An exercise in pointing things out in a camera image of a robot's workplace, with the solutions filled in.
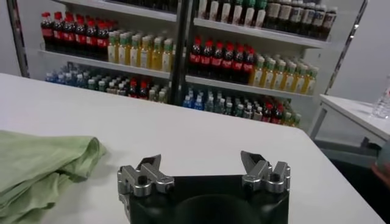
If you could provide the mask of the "person's bare hand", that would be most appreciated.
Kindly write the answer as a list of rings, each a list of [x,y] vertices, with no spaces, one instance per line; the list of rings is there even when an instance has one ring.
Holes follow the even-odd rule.
[[[390,179],[389,179],[389,164],[385,164],[382,169],[380,169],[376,164],[373,164],[371,167],[373,173],[382,180],[382,182],[390,187]]]

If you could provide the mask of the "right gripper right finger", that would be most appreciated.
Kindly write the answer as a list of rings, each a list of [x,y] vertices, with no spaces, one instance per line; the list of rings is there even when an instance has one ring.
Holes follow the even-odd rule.
[[[260,154],[241,151],[241,161],[246,170],[242,176],[242,187],[249,192],[266,191],[282,194],[290,189],[291,168],[288,163],[278,161],[273,167]]]

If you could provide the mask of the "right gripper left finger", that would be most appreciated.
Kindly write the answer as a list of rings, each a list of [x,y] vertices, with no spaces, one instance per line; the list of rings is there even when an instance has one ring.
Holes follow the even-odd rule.
[[[174,186],[174,177],[160,171],[161,155],[146,157],[136,166],[121,166],[117,172],[119,195],[132,194],[135,197],[147,197],[153,187],[162,194],[170,193]]]

